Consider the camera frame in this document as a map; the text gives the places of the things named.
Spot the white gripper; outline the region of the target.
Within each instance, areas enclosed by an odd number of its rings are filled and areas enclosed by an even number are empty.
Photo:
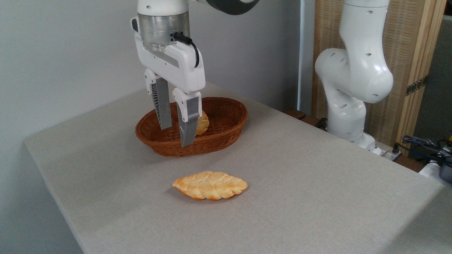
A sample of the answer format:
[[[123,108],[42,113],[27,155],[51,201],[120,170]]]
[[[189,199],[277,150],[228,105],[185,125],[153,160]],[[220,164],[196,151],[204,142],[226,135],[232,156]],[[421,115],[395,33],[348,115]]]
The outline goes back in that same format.
[[[182,42],[165,45],[163,51],[153,50],[150,44],[142,41],[138,32],[138,18],[131,19],[135,31],[138,57],[147,69],[145,83],[152,97],[160,128],[172,126],[171,103],[168,95],[168,82],[176,86],[173,97],[177,103],[179,130],[182,147],[194,142],[198,118],[202,116],[201,93],[206,85],[202,55],[195,68],[196,53],[192,46]]]

